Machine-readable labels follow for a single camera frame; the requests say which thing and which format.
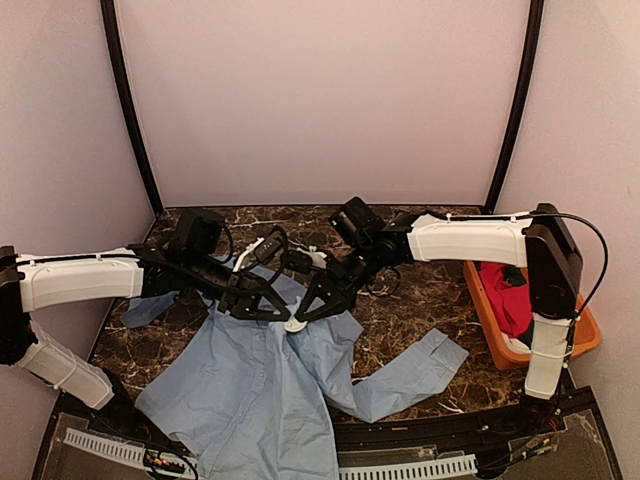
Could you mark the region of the round iridescent brooch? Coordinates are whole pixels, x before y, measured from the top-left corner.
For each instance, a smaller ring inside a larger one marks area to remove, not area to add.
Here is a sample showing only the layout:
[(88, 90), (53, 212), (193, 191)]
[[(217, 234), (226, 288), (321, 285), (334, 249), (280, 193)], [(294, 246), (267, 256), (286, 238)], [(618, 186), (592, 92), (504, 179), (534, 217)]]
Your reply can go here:
[(301, 322), (296, 318), (292, 317), (284, 324), (284, 329), (288, 333), (295, 334), (303, 331), (306, 328), (306, 326), (307, 326), (306, 321)]

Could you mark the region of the light blue shirt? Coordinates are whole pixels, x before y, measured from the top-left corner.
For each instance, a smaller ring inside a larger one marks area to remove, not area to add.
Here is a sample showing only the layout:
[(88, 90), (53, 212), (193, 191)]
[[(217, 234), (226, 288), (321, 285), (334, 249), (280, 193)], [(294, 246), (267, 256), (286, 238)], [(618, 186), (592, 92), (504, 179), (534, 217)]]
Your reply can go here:
[(204, 479), (335, 479), (331, 408), (378, 421), (442, 393), (467, 358), (434, 329), (356, 383), (363, 329), (350, 313), (290, 333), (205, 307), (188, 346), (135, 402), (195, 454)]

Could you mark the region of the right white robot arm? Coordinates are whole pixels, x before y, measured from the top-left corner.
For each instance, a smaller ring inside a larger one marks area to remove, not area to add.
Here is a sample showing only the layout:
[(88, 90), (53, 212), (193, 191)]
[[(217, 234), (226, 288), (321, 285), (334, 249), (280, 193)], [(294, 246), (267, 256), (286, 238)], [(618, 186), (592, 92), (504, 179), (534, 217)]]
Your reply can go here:
[(583, 257), (566, 223), (589, 221), (549, 203), (503, 215), (455, 215), (425, 210), (383, 220), (361, 198), (339, 207), (329, 222), (351, 253), (326, 255), (294, 321), (305, 324), (354, 307), (357, 293), (400, 265), (457, 260), (479, 266), (479, 282), (501, 337), (529, 349), (524, 392), (510, 413), (521, 434), (549, 416), (561, 372), (576, 348), (577, 324), (590, 301), (580, 295)]

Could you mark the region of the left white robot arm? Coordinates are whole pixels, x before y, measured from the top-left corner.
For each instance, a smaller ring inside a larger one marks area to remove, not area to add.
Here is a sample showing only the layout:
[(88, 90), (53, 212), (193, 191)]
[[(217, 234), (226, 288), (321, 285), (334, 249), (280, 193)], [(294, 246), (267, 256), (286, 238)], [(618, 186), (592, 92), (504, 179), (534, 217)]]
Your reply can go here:
[(114, 299), (149, 299), (194, 289), (241, 321), (285, 322), (290, 313), (274, 283), (253, 267), (288, 257), (280, 227), (240, 254), (215, 257), (232, 238), (225, 220), (203, 209), (183, 212), (175, 229), (155, 243), (55, 256), (1, 249), (1, 364), (20, 368), (94, 411), (120, 436), (141, 427), (140, 412), (119, 394), (114, 379), (46, 331), (47, 313), (86, 313)]

